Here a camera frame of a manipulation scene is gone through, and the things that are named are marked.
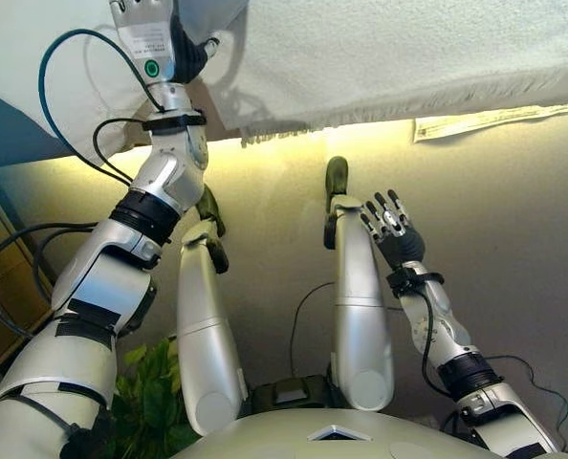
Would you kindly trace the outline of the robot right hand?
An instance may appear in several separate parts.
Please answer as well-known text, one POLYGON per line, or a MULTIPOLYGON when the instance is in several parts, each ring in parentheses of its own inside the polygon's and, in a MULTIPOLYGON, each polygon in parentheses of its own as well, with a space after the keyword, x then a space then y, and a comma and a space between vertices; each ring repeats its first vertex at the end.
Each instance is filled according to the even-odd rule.
POLYGON ((362 206, 360 220, 387 265, 396 271, 404 263, 422 262, 426 246, 398 194, 393 189, 386 194, 376 191, 362 206))

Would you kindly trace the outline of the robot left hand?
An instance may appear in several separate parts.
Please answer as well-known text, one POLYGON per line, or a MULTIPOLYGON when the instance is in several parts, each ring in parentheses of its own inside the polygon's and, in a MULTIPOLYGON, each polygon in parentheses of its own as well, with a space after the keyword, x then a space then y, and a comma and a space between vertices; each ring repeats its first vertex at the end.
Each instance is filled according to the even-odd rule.
POLYGON ((148 85, 187 84, 216 54, 220 40, 192 39, 181 22, 177 1, 111 1, 120 39, 148 85))

